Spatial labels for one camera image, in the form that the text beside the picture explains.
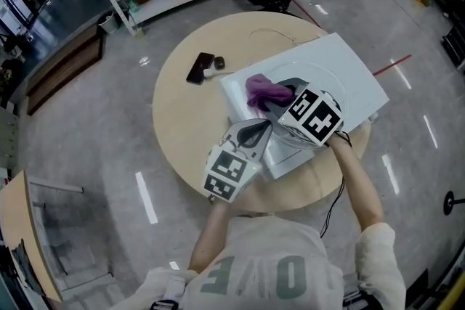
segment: table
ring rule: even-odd
[[[29,184],[68,192],[82,193],[84,189],[79,186],[58,184],[36,177],[27,177],[26,173],[21,171],[0,191],[0,226],[4,243],[11,252],[21,243],[21,239],[24,240],[26,253],[45,296],[50,300],[62,302],[64,294],[69,298],[73,294],[79,293],[79,291],[88,290],[88,287],[95,285],[95,283],[107,284],[110,280],[113,280],[111,273],[107,273],[75,287],[64,290],[58,288],[45,259],[34,222],[32,208],[44,208],[45,205],[31,201]],[[14,259],[13,262],[21,284],[27,287],[19,266]]]
[[[324,35],[324,30],[297,17],[246,12],[207,23],[174,49],[155,85],[153,126],[166,159],[187,184],[208,196],[201,184],[206,159],[230,126],[219,77],[200,86],[185,80],[198,54],[223,56],[225,71],[237,71]],[[370,130],[366,123],[351,133],[359,157],[365,152]],[[326,149],[275,181],[257,177],[235,205],[256,212],[301,208],[332,193],[341,178],[336,158]]]

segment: trash bin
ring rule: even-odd
[[[102,16],[98,21],[98,25],[105,30],[107,34],[113,34],[116,30],[118,30],[118,21],[116,21],[115,14],[113,12]]]

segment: black phone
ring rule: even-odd
[[[197,59],[194,62],[194,65],[190,69],[189,74],[187,75],[186,81],[194,84],[202,84],[205,76],[203,76],[203,71],[209,69],[213,63],[214,55],[209,53],[199,53]]]

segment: black cable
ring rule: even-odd
[[[337,136],[341,137],[343,140],[347,141],[347,143],[352,147],[352,142],[350,141],[349,134],[346,132],[340,131],[340,132],[334,132]],[[336,199],[333,201],[333,204],[331,204],[331,207],[329,208],[328,214],[326,215],[326,220],[323,225],[323,228],[320,231],[320,237],[323,237],[326,234],[326,231],[328,230],[329,227],[329,221],[331,219],[331,213],[333,211],[333,207],[336,204],[336,202],[339,200],[339,198],[342,195],[342,192],[344,191],[344,188],[346,186],[346,182],[344,180],[344,177],[342,177],[342,182],[341,186],[339,187],[339,191],[337,193]]]

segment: white t-shirt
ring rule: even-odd
[[[356,245],[359,288],[383,310],[405,306],[405,285],[387,224],[367,228]],[[342,309],[344,280],[312,227],[274,216],[235,218],[225,249],[200,274],[154,269],[136,293],[111,310],[146,310],[163,298],[170,275],[185,278],[183,310]]]

